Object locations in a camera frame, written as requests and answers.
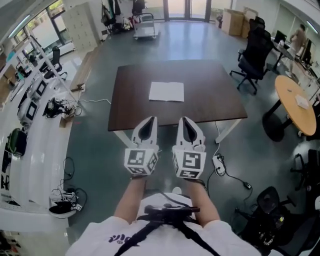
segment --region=gray floor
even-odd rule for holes
[[[151,61],[215,59],[229,72],[239,70],[237,52],[239,48],[246,47],[246,40],[229,36],[213,24],[201,22],[162,23],[160,35],[155,40],[136,41],[132,36],[132,32],[114,35],[103,43],[82,99],[111,100],[119,66]],[[269,54],[267,62],[273,64],[275,61],[275,56]],[[305,138],[298,138],[294,125],[285,130],[281,142],[273,142],[265,134],[262,115],[278,99],[275,78],[274,73],[268,72],[258,82],[256,96],[252,95],[253,88],[248,83],[240,88],[248,118],[222,141],[219,152],[225,157],[228,173],[250,183],[253,193],[244,205],[243,200],[249,191],[239,181],[226,175],[212,175],[211,199],[224,221],[232,221],[235,207],[250,211],[257,195],[269,186],[276,187],[283,200],[287,195],[296,199],[297,207],[290,208],[293,212],[304,210],[304,192],[294,190],[299,176],[291,174],[290,168],[294,166],[293,156],[296,153],[305,157],[309,148],[317,149],[319,145],[317,141],[307,142]],[[234,86],[237,86],[241,77],[234,74],[232,79]],[[80,237],[90,222],[101,222],[113,214],[130,177],[123,166],[125,145],[107,130],[110,105],[106,101],[83,103],[82,108],[82,115],[73,123],[67,156],[74,159],[76,168],[70,183],[83,188],[88,194],[88,201],[82,212],[69,219],[71,243]],[[282,106],[276,113],[281,119],[286,119]],[[211,158],[218,147],[214,142],[218,132],[214,123],[199,126],[206,136],[207,159],[201,177],[206,181],[213,171]],[[176,127],[161,127],[158,130],[158,144],[162,152],[156,171],[149,179],[149,188],[170,192],[175,186],[181,186],[183,190],[183,180],[175,177],[172,163],[171,148],[176,133]],[[234,222],[238,229],[244,223],[241,218]]]

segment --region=white t-shirt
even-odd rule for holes
[[[154,196],[161,197],[157,194],[153,195],[153,198],[149,197],[149,200],[154,199]],[[66,256],[113,256],[125,241],[148,223],[145,220],[137,220],[129,224],[124,219],[114,216],[101,223],[90,223],[80,239],[67,251]],[[196,231],[220,256],[260,256],[252,245],[233,233],[226,222],[214,220],[204,228],[190,222],[185,222],[185,224]],[[123,256],[212,255],[193,240],[187,239],[183,233],[171,225],[160,226],[137,245],[127,250]]]

